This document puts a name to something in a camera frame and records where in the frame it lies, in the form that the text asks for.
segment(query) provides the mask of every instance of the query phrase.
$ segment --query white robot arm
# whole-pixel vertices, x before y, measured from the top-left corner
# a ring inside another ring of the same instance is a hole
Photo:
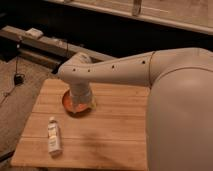
[[[89,82],[151,87],[147,107],[150,171],[213,170],[213,54],[185,48],[91,63],[78,53],[59,77],[75,104],[92,99]]]

